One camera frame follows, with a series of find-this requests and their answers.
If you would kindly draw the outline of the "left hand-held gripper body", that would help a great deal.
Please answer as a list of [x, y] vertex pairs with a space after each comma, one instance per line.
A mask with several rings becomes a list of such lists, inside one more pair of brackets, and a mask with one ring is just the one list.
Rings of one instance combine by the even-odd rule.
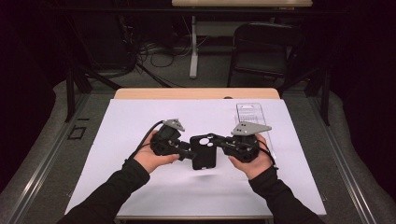
[[178, 119], [168, 119], [163, 121], [163, 126], [156, 132], [151, 140], [150, 147], [157, 156], [178, 154], [183, 157], [185, 150], [180, 147], [180, 132], [185, 129]]

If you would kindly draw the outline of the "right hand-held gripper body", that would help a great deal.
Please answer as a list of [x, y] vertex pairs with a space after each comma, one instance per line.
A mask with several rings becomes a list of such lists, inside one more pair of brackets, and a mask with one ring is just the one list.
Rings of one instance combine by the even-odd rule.
[[221, 147], [225, 155], [233, 156], [243, 163], [251, 162], [261, 151], [256, 134], [271, 130], [270, 126], [240, 121], [232, 130], [232, 135], [225, 138]]

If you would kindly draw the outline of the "clear plastic packaging box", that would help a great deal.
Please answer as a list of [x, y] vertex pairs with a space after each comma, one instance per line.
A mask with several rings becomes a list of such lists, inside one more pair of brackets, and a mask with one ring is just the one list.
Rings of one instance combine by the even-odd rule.
[[[237, 124], [240, 121], [248, 121], [252, 123], [258, 123], [266, 125], [264, 114], [262, 111], [262, 106], [258, 103], [243, 103], [236, 105], [236, 118]], [[273, 160], [273, 153], [269, 149], [269, 156]]]

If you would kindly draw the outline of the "person's right hand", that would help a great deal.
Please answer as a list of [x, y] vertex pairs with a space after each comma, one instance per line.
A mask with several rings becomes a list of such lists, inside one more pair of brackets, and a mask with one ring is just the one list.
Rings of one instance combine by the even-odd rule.
[[273, 166], [273, 162], [269, 156], [269, 149], [266, 145], [266, 139], [259, 133], [256, 133], [256, 138], [259, 142], [260, 152], [258, 157], [251, 162], [241, 162], [233, 156], [229, 156], [230, 162], [233, 166], [243, 172], [248, 180], [252, 180], [268, 168]]

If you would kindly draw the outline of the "person's left hand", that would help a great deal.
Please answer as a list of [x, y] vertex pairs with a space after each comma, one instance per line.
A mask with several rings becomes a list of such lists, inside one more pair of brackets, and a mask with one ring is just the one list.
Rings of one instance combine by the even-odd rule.
[[139, 148], [133, 159], [140, 163], [140, 165], [151, 174], [156, 168], [162, 165], [171, 164], [177, 161], [178, 154], [171, 154], [165, 156], [156, 155], [150, 147], [150, 140], [157, 130], [152, 131], [143, 142], [143, 146]]

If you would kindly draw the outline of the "black folding chair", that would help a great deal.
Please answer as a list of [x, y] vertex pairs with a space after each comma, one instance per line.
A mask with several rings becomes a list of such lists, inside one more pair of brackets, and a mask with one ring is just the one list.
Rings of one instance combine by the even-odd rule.
[[305, 42], [301, 28], [271, 22], [249, 22], [233, 33], [227, 86], [234, 73], [290, 81], [292, 67]]

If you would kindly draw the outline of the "black metal stand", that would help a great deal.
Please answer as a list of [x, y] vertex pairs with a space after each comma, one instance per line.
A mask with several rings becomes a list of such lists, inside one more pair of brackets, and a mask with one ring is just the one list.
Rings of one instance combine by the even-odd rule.
[[315, 67], [308, 72], [286, 81], [277, 91], [282, 95], [289, 88], [297, 85], [303, 80], [308, 79], [308, 84], [304, 89], [304, 94], [314, 97], [321, 91], [319, 114], [324, 123], [329, 126], [329, 100], [330, 100], [330, 69], [326, 67]]
[[113, 90], [118, 90], [121, 88], [121, 85], [111, 81], [106, 77], [103, 77], [81, 63], [75, 63], [71, 65], [68, 69], [65, 80], [67, 97], [66, 122], [69, 122], [76, 113], [75, 88], [78, 88], [83, 94], [88, 94], [92, 91], [92, 85], [88, 80], [89, 77], [102, 82]]

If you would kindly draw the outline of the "white-legged desk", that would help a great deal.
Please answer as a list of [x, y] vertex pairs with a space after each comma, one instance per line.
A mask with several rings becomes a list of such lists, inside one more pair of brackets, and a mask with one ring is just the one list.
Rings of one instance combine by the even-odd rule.
[[[220, 7], [229, 9], [232, 7], [311, 7], [312, 0], [172, 0], [173, 7]], [[202, 36], [232, 36], [241, 21], [198, 21], [195, 16], [191, 17], [191, 68], [190, 78], [197, 78], [198, 71], [198, 46], [197, 37]]]

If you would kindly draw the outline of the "aluminium floor rail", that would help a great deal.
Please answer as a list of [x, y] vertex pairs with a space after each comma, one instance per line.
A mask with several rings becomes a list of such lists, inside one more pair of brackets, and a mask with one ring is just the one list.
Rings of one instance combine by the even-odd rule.
[[342, 177], [346, 190], [349, 194], [351, 201], [353, 202], [355, 209], [361, 219], [362, 224], [377, 224], [375, 217], [362, 194], [361, 188], [357, 183], [355, 176], [352, 174], [351, 169], [347, 163], [347, 160], [340, 148], [330, 126], [327, 126], [323, 121], [322, 116], [319, 112], [320, 105], [316, 98], [308, 97], [309, 104], [314, 110], [315, 117], [321, 130], [325, 133], [327, 140], [331, 145], [331, 152], [333, 160], [339, 170], [340, 176]]
[[0, 205], [5, 213], [0, 218], [0, 224], [21, 224], [89, 98], [89, 93], [82, 93], [71, 119], [65, 121], [66, 99], [62, 94], [57, 97], [49, 120], [20, 168], [0, 194]]

